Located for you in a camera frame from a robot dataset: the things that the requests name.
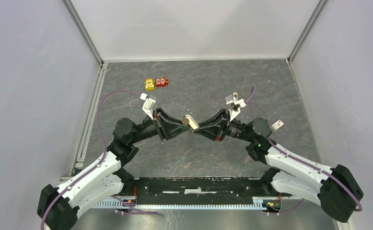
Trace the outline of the brown white stapler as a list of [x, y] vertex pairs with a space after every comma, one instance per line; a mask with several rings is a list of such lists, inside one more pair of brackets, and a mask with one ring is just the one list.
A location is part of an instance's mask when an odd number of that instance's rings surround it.
[[184, 115], [181, 121], [183, 125], [190, 127], [192, 130], [199, 128], [198, 122], [191, 115]]

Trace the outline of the white staple box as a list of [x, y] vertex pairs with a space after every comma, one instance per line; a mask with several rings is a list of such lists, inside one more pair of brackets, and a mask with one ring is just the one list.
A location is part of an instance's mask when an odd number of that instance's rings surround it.
[[275, 123], [271, 125], [271, 128], [276, 131], [279, 128], [281, 128], [284, 125], [284, 123], [281, 120], [277, 120]]

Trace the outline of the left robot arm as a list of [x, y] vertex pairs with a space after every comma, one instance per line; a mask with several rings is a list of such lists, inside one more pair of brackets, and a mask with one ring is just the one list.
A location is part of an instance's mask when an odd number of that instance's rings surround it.
[[40, 228], [70, 230], [97, 203], [118, 193], [129, 195], [134, 189], [133, 181], [120, 178], [117, 173], [138, 152], [134, 143], [156, 135], [169, 140], [198, 128], [200, 125], [191, 116], [178, 120], [160, 108], [150, 110], [140, 124], [129, 118], [118, 120], [113, 141], [104, 145], [103, 153], [92, 164], [56, 187], [49, 184], [43, 188], [37, 209]]

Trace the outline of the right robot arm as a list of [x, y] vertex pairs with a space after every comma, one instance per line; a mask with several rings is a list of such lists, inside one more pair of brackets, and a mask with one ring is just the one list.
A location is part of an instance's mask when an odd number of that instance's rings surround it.
[[272, 130], [263, 118], [244, 124], [221, 110], [211, 119], [190, 126], [194, 133], [215, 141], [228, 136], [249, 142], [245, 148], [248, 155], [277, 170], [260, 182], [260, 190], [267, 196], [279, 192], [301, 197], [339, 222], [347, 222], [353, 212], [363, 210], [364, 193], [347, 167], [323, 165], [287, 150], [270, 139]]

